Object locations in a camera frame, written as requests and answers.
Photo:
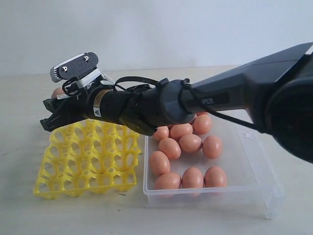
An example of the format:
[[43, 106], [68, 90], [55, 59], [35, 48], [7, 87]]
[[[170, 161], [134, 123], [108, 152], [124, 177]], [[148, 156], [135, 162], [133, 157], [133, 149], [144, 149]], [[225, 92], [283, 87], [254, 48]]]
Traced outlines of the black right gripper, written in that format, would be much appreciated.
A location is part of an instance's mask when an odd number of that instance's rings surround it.
[[46, 99], [43, 101], [44, 106], [52, 115], [43, 119], [43, 129], [53, 131], [85, 119], [122, 124], [120, 117], [129, 99], [129, 92], [102, 87], [96, 87], [90, 93], [79, 96]]

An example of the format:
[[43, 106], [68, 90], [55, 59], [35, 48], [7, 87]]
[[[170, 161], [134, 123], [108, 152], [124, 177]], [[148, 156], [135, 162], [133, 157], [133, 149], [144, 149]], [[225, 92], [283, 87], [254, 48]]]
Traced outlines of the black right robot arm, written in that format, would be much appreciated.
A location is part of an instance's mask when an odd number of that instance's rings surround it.
[[303, 43], [191, 84], [125, 76], [116, 81], [88, 52], [50, 71], [63, 94], [44, 100], [53, 131], [85, 119], [129, 127], [151, 136], [158, 127], [188, 123], [198, 112], [273, 136], [292, 155], [313, 161], [313, 45]]

